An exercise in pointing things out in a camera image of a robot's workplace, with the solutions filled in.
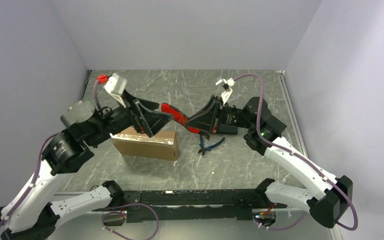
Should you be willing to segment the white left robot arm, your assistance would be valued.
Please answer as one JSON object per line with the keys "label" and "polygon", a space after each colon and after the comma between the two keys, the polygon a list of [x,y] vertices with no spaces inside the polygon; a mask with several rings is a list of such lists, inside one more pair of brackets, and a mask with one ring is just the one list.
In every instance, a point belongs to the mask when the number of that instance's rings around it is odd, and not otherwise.
{"label": "white left robot arm", "polygon": [[126,91],[119,97],[116,108],[96,108],[81,100],[61,116],[65,128],[44,141],[31,178],[11,203],[0,207],[1,239],[44,240],[71,219],[96,209],[117,210],[124,204],[125,194],[113,180],[93,191],[51,202],[62,182],[94,156],[92,148],[129,127],[153,137],[173,119],[158,111],[157,102]]}

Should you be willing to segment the brown cardboard express box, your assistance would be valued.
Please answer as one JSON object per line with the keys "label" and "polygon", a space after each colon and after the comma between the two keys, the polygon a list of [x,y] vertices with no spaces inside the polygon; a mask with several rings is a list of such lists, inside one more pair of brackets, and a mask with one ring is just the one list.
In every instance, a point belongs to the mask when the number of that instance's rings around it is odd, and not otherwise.
{"label": "brown cardboard express box", "polygon": [[120,133],[112,134],[111,141],[122,154],[135,157],[176,161],[179,156],[179,144],[176,131],[160,130],[155,136],[137,133],[129,127]]}

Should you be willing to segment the red utility knife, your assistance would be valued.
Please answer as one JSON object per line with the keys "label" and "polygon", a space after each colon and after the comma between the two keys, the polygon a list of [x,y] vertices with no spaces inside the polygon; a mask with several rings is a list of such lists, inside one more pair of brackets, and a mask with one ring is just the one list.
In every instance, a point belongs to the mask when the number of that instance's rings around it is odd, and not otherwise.
{"label": "red utility knife", "polygon": [[174,107],[169,103],[163,102],[160,107],[161,111],[173,115],[173,120],[187,129],[189,132],[194,134],[199,134],[200,130],[194,127],[186,126],[186,122],[189,120],[189,117],[184,114],[181,110]]}

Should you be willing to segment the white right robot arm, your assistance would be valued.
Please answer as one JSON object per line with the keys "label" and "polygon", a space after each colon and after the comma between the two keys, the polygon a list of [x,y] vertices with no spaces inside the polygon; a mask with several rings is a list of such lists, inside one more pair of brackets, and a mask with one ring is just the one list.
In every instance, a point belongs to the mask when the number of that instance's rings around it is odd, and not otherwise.
{"label": "white right robot arm", "polygon": [[278,163],[303,184],[299,188],[265,179],[255,189],[260,207],[288,205],[310,214],[329,229],[339,224],[347,211],[353,193],[352,180],[345,175],[336,177],[297,151],[282,135],[287,126],[272,115],[265,100],[254,96],[239,109],[213,95],[184,125],[204,136],[236,135],[238,128],[247,129],[243,138],[251,150]]}

